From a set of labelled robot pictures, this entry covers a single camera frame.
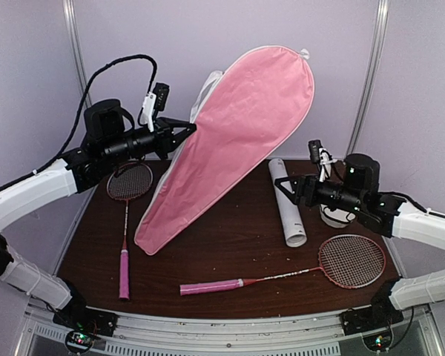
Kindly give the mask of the white shuttlecock tube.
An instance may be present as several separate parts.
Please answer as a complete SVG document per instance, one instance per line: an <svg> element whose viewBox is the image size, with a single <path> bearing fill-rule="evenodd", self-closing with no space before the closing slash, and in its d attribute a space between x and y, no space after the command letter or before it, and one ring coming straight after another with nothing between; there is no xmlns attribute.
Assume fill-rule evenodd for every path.
<svg viewBox="0 0 445 356"><path fill-rule="evenodd" d="M286 245L290 248L301 247L306 243L307 236L299 209L275 185L276 179L286 178L288 176L285 163L281 159L271 159L268 163L268 170L274 186L274 193Z"/></svg>

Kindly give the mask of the pink-handled badminton racket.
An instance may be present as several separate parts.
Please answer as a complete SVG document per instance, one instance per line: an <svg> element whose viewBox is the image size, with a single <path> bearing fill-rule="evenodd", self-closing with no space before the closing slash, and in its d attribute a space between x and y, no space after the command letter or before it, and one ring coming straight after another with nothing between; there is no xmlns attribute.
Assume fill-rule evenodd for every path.
<svg viewBox="0 0 445 356"><path fill-rule="evenodd" d="M119 260L119 299L130 300L129 251L128 251L128 220L131 201L145 195L153 183L151 169L141 162L129 162L108 178L106 190L108 196L115 201L124 202L125 220L123 228L122 248Z"/></svg>
<svg viewBox="0 0 445 356"><path fill-rule="evenodd" d="M341 234L325 240L317 253L317 266L262 278L238 278L209 283L183 284L181 296L231 291L261 283L320 271L342 289L361 289L378 280L386 268L386 254L374 240Z"/></svg>

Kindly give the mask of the pink racket bag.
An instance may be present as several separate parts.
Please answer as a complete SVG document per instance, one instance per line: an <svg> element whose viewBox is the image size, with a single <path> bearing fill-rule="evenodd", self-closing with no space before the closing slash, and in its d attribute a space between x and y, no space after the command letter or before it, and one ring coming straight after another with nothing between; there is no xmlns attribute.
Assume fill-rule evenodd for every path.
<svg viewBox="0 0 445 356"><path fill-rule="evenodd" d="M299 51L254 48L206 79L191 109L197 129L176 149L134 234L154 255L280 147L314 99Z"/></svg>

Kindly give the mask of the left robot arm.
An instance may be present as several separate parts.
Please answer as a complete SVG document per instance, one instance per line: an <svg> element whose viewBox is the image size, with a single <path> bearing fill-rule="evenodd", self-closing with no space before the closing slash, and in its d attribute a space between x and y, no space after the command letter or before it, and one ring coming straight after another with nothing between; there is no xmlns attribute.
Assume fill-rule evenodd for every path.
<svg viewBox="0 0 445 356"><path fill-rule="evenodd" d="M147 124L125 129L124 121L134 119L118 99L97 102L82 114L86 137L80 147L58 154L46 168L0 187L0 281L62 310L64 319L75 329L85 329L92 321L78 294L69 283L23 258L7 244L2 232L51 202L98 185L130 159L152 153L167 159L197 127L177 119L153 118L159 110L151 105L145 112Z"/></svg>

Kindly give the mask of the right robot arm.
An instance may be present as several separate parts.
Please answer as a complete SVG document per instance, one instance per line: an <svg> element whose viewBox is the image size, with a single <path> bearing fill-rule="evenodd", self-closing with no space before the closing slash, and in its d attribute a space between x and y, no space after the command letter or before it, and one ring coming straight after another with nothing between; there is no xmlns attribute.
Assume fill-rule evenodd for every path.
<svg viewBox="0 0 445 356"><path fill-rule="evenodd" d="M384 237L418 241L445 250L445 214L420 206L405 194L379 190L380 164L365 154L344 159L342 182L320 181L314 174L277 178L275 186L295 205L326 205L353 213L357 221ZM445 269L394 282L387 299L365 313L366 322L381 327L393 314L411 306L445 300Z"/></svg>

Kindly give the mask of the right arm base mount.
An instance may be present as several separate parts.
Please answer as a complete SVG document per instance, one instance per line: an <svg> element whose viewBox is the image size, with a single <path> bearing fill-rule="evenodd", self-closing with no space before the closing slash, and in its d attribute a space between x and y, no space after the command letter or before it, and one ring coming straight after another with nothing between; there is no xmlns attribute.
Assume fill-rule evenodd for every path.
<svg viewBox="0 0 445 356"><path fill-rule="evenodd" d="M370 305L360 309L347 309L340 314L340 322L345 336L363 334L384 329L378 335L368 335L363 342L369 351L387 352L395 345L392 331L394 324L404 320L403 312L397 310L389 299L392 288L399 278L387 280L370 301Z"/></svg>

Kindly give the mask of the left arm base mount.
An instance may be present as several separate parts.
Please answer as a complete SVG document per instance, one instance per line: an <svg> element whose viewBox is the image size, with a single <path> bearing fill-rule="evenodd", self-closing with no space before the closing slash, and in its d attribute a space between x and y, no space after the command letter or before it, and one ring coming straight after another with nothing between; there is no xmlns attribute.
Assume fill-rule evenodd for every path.
<svg viewBox="0 0 445 356"><path fill-rule="evenodd" d="M89 352L101 336L112 337L118 321L117 314L91 309L85 298L72 284L67 284L71 299L62 309L48 306L53 313L53 322L66 326L70 331L65 336L65 347L72 355Z"/></svg>

